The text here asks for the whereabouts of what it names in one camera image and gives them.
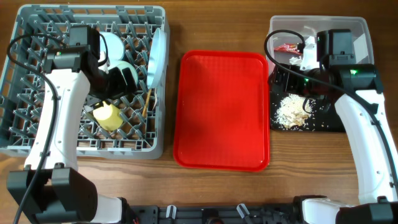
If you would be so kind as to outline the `green bowl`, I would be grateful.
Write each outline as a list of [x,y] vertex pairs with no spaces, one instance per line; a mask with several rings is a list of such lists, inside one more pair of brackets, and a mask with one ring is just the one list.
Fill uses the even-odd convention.
[[119,63],[108,70],[112,85],[119,91],[134,92],[137,89],[139,78],[136,69],[129,62]]

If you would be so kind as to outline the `white tissue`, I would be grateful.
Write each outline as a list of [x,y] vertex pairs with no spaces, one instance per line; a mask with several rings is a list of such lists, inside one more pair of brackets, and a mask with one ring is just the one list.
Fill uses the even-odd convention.
[[314,36],[310,36],[305,40],[303,54],[299,57],[290,58],[289,63],[291,65],[299,66],[301,71],[320,68],[319,62],[317,61],[317,44]]

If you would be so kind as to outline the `yellow cup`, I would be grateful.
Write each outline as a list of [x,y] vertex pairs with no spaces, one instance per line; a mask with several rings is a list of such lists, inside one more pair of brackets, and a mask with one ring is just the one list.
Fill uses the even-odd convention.
[[123,119],[119,115],[120,112],[119,108],[104,101],[102,106],[93,110],[93,116],[103,129],[114,131],[123,124]]

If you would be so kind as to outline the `small light blue bowl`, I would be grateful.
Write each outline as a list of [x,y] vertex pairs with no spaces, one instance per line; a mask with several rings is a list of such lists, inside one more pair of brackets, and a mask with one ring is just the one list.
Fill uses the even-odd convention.
[[108,53],[107,70],[115,67],[124,58],[125,47],[122,40],[113,33],[100,32],[100,59],[102,62]]

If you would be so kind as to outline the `rice food waste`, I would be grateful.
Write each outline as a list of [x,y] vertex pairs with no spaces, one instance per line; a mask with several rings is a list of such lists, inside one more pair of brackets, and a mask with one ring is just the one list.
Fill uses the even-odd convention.
[[314,131],[316,117],[328,111],[330,105],[314,98],[288,94],[272,103],[271,124],[283,131]]

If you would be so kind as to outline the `wooden chopstick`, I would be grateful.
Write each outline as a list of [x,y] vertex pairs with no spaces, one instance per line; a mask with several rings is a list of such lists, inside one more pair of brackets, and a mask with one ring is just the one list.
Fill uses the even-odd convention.
[[151,94],[152,94],[152,89],[149,89],[148,92],[147,92],[146,101],[145,101],[145,104],[144,104],[144,109],[142,111],[142,116],[144,118],[147,117],[147,110],[148,110],[149,100],[150,100]]

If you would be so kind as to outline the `red snack wrapper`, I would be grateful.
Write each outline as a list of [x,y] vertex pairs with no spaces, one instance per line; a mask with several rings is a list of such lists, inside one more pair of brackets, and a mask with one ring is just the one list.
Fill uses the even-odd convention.
[[302,54],[301,44],[282,44],[280,46],[274,47],[274,51],[295,55]]

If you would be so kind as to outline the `large light blue plate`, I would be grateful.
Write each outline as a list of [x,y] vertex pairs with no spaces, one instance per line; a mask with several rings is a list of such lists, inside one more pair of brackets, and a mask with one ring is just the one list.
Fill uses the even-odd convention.
[[162,78],[167,51],[166,43],[166,33],[161,29],[156,29],[152,38],[147,68],[148,89],[157,88]]

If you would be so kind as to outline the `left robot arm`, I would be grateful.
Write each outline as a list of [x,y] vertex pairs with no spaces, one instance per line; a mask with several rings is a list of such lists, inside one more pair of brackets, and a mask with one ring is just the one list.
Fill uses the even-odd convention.
[[76,144],[90,81],[100,73],[98,54],[51,52],[41,74],[45,99],[24,169],[9,173],[7,189],[31,223],[138,223],[127,200],[107,197],[78,172]]

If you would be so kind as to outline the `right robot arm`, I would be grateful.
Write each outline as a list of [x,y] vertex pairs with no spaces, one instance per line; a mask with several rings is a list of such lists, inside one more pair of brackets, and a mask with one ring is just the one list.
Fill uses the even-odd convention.
[[383,86],[373,64],[330,65],[301,72],[280,64],[271,86],[300,96],[329,96],[348,136],[359,205],[322,196],[295,199],[302,223],[397,223],[397,149],[385,115]]

